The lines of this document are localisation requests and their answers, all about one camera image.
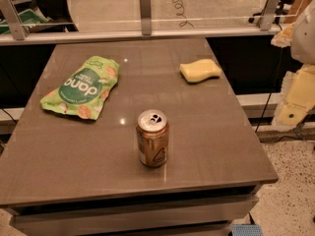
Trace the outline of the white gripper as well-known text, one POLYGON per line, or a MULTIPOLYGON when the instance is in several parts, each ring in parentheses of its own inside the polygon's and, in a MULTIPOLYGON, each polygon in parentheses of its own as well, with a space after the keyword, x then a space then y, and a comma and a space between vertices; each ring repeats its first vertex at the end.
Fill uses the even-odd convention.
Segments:
MULTIPOLYGON (((278 32, 271 43, 280 48, 290 47, 294 23, 278 32)), ((315 66, 304 64, 298 71, 286 72, 281 99, 274 113, 275 128, 295 128, 315 106, 315 66)))

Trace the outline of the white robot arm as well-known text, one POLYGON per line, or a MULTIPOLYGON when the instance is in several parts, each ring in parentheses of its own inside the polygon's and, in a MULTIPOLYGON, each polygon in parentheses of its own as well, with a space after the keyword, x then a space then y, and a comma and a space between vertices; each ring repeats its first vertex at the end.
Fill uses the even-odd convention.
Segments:
POLYGON ((289 47, 291 57, 302 64, 297 72, 286 72, 283 77, 272 125, 284 132, 295 128, 315 106, 315 0, 295 23, 273 37, 272 44, 289 47))

